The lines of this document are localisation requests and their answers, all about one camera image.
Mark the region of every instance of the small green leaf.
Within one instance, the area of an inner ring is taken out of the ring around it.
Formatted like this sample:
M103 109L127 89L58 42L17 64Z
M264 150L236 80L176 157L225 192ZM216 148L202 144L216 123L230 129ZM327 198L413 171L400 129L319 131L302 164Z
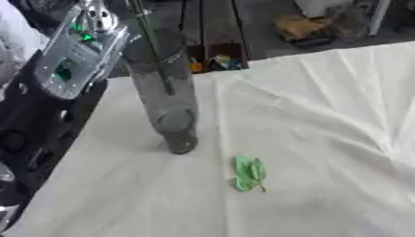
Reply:
M257 186L252 180L237 177L234 179L234 187L239 192L249 192Z
M236 175L247 175L250 161L244 156L236 156L234 158Z
M236 156L233 161L236 171L236 179L234 179L236 190L248 192L259 185L262 191L266 192L262 182L267 173L264 164L258 158L252 160L245 156Z
M249 164L249 176L252 180L257 182L263 182L265 178L267 178L267 171L264 163L258 158L255 158L255 160Z

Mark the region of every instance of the plant stem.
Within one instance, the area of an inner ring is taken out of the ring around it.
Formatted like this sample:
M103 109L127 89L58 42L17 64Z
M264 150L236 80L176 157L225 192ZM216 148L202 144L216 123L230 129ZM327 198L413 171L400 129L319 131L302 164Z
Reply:
M261 187L263 193L267 192L267 189L264 187L264 185L262 185L262 183L259 183L259 186Z

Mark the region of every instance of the white tablecloth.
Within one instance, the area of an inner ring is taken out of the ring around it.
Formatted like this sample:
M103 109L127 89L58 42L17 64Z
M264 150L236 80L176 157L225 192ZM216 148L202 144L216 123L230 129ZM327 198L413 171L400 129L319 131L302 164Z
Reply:
M195 76L200 144L168 153L130 79L6 237L413 237L415 44L285 56ZM238 193L258 156L268 192Z

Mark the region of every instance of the wrinkled fabric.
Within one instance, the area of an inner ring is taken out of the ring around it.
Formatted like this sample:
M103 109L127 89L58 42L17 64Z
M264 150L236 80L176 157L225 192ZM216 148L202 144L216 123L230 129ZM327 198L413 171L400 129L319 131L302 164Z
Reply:
M169 154L114 79L6 237L415 236L415 43L195 76L199 146ZM232 156L267 192L238 193Z
M0 84L10 81L48 39L33 29L7 0L0 0Z

